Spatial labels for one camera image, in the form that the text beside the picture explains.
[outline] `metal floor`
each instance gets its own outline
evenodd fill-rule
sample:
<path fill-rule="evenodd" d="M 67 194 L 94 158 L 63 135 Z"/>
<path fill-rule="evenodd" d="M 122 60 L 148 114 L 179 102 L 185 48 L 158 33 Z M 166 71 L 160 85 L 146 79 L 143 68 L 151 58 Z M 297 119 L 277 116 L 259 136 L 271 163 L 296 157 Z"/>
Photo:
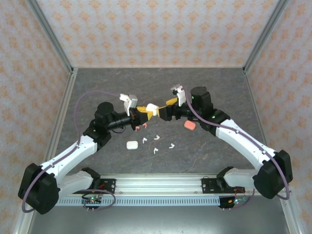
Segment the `metal floor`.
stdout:
<path fill-rule="evenodd" d="M 223 110 L 250 135 L 263 141 L 252 98 L 241 68 L 105 68 L 78 69 L 57 153 L 76 140 L 73 124 L 74 106 L 87 91 L 101 89 L 114 93 L 134 94 L 139 105 L 165 105 L 173 98 L 170 88 L 181 84 L 191 90 L 206 86 L 214 107 Z M 116 97 L 92 94 L 82 102 L 78 112 L 79 128 L 84 131 L 94 118 L 97 106 L 112 102 L 122 112 L 123 102 Z M 90 167 L 100 174 L 161 174 L 210 173 L 217 174 L 227 166 L 251 169 L 251 164 L 234 148 L 202 130 L 183 127 L 186 119 L 165 122 L 153 117 L 147 129 L 134 132 L 130 127 L 123 134 L 112 133 L 108 144 L 81 162 L 71 172 Z M 153 140 L 156 135 L 160 140 Z M 142 144 L 143 137 L 148 141 Z M 127 150 L 126 142 L 137 140 L 137 150 Z M 154 155 L 153 149 L 159 151 Z"/>
<path fill-rule="evenodd" d="M 231 212 L 207 207 L 55 207 L 34 214 L 29 234 L 288 234 L 279 199 L 256 196 Z"/>

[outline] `enclosure wall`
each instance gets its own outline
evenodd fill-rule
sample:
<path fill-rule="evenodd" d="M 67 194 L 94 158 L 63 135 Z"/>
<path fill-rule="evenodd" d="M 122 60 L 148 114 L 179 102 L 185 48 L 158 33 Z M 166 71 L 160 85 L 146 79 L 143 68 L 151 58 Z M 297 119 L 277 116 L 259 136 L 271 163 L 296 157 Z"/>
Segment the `enclosure wall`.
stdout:
<path fill-rule="evenodd" d="M 25 0 L 0 1 L 0 232 L 12 233 L 25 167 L 46 152 L 68 73 Z"/>
<path fill-rule="evenodd" d="M 74 67 L 242 67 L 278 0 L 38 0 Z"/>
<path fill-rule="evenodd" d="M 312 230 L 312 2 L 292 0 L 248 73 L 270 147 L 292 157 L 291 188 Z"/>

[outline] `white plastic piece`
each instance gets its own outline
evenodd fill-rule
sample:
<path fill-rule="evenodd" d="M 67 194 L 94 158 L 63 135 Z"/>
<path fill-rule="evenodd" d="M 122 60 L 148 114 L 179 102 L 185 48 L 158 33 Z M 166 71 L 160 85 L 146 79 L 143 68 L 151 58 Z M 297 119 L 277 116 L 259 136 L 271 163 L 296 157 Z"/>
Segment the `white plastic piece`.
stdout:
<path fill-rule="evenodd" d="M 125 95 L 120 94 L 120 100 L 124 101 L 125 112 L 130 116 L 130 108 L 135 108 L 137 106 L 137 97 L 135 95 Z"/>
<path fill-rule="evenodd" d="M 65 176 L 58 184 L 60 189 L 58 198 L 62 199 L 79 190 L 88 189 L 92 184 L 93 178 L 89 173 L 80 171 L 74 175 Z"/>
<path fill-rule="evenodd" d="M 65 154 L 70 152 L 77 142 L 72 144 L 69 148 L 64 150 L 62 153 L 54 157 L 53 159 L 41 164 L 42 168 L 46 168 L 48 165 L 52 165 L 53 162 L 63 157 Z M 93 139 L 89 136 L 81 136 L 80 144 L 78 148 L 67 158 L 56 164 L 54 167 L 47 170 L 48 174 L 53 173 L 57 183 L 60 183 L 64 176 L 70 172 L 78 163 L 83 161 L 88 156 L 94 154 L 98 150 L 98 144 L 93 142 Z"/>
<path fill-rule="evenodd" d="M 260 145 L 266 152 L 268 152 L 272 157 L 275 156 L 274 149 L 271 149 L 264 144 L 260 143 L 254 139 L 251 135 L 242 130 L 238 125 L 232 120 L 227 119 L 221 123 L 221 125 L 232 127 L 240 131 L 241 133 L 246 134 L 252 138 L 258 145 Z M 263 161 L 269 161 L 270 158 L 262 154 L 262 150 L 258 149 L 253 143 L 246 139 L 241 134 L 236 134 L 235 132 L 225 129 L 225 128 L 216 128 L 216 134 L 218 138 L 224 140 L 226 143 L 232 145 L 237 151 L 239 151 L 253 166 L 257 171 L 263 165 Z"/>
<path fill-rule="evenodd" d="M 251 169 L 230 169 L 225 175 L 224 180 L 230 187 L 244 187 L 254 189 L 253 176 L 257 174 L 257 170 Z"/>
<path fill-rule="evenodd" d="M 138 148 L 138 142 L 136 140 L 127 141 L 128 150 L 136 150 Z"/>
<path fill-rule="evenodd" d="M 172 87 L 171 90 L 177 91 L 176 95 L 179 102 L 179 106 L 182 106 L 182 104 L 186 102 L 185 91 L 183 89 L 183 86 L 177 84 L 174 87 Z"/>
<path fill-rule="evenodd" d="M 153 112 L 153 116 L 157 115 L 157 109 L 159 108 L 159 106 L 156 106 L 152 103 L 148 103 L 146 106 L 146 110 L 147 111 L 152 111 Z"/>

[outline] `aluminum frame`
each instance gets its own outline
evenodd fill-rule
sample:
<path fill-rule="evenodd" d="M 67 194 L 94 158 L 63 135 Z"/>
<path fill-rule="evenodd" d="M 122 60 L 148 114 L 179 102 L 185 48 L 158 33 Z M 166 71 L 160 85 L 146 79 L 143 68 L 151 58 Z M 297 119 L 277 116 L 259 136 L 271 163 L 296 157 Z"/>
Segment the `aluminum frame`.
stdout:
<path fill-rule="evenodd" d="M 61 62 L 63 63 L 64 67 L 68 72 L 73 70 L 73 67 L 64 52 L 58 38 L 56 37 L 55 33 L 52 30 L 51 25 L 49 24 L 47 18 L 45 17 L 40 5 L 38 4 L 37 0 L 26 0 L 28 2 L 29 7 L 33 11 L 34 15 L 36 16 L 37 20 L 39 21 L 40 25 L 42 26 L 45 34 L 47 35 L 48 39 L 50 40 L 52 46 L 54 47 L 57 55 L 59 56 Z"/>
<path fill-rule="evenodd" d="M 57 120 L 54 125 L 53 133 L 51 136 L 50 144 L 47 150 L 47 153 L 45 154 L 45 161 L 48 161 L 52 158 L 54 158 L 58 143 L 59 143 L 59 137 L 60 133 L 62 131 L 63 123 L 65 120 L 68 104 L 70 97 L 72 95 L 72 91 L 74 88 L 75 80 L 77 76 L 77 69 L 74 69 L 72 73 L 69 74 L 69 77 L 67 79 L 67 83 L 65 86 L 65 90 L 63 92 L 62 101 L 60 103 L 59 109 L 58 109 L 58 116 Z"/>
<path fill-rule="evenodd" d="M 243 70 L 244 73 L 248 73 L 248 71 L 250 70 L 250 68 L 252 67 L 253 63 L 255 62 L 255 60 L 257 59 L 258 55 L 260 54 L 264 44 L 266 43 L 267 39 L 269 38 L 272 30 L 274 29 L 274 27 L 276 26 L 276 23 L 278 21 L 278 19 L 280 18 L 280 16 L 283 14 L 285 7 L 287 6 L 287 3 L 290 0 L 279 0 L 279 2 L 277 3 L 269 21 L 267 22 L 267 24 L 265 25 L 257 43 L 255 44 L 252 52 L 250 53 L 245 66 L 243 66 Z"/>

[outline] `yellow object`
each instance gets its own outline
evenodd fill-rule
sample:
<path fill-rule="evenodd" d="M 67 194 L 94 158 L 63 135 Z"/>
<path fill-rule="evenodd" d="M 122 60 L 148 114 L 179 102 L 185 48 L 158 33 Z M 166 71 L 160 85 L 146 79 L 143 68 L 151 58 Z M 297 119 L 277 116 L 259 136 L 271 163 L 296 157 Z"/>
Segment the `yellow object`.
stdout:
<path fill-rule="evenodd" d="M 177 97 L 166 101 L 166 105 L 173 105 L 177 102 Z"/>
<path fill-rule="evenodd" d="M 152 112 L 152 111 L 147 111 L 147 110 L 146 110 L 146 106 L 137 106 L 136 108 L 137 108 L 137 110 L 140 111 L 141 113 L 146 113 L 146 114 L 147 114 L 148 120 L 150 120 L 151 117 L 153 116 L 153 112 Z"/>
<path fill-rule="evenodd" d="M 159 108 L 157 109 L 157 115 L 158 115 L 158 117 L 160 117 L 160 116 L 159 116 L 159 110 L 162 109 L 162 108 L 165 108 L 165 107 L 166 107 L 166 106 L 162 106 L 162 107 L 159 107 Z"/>

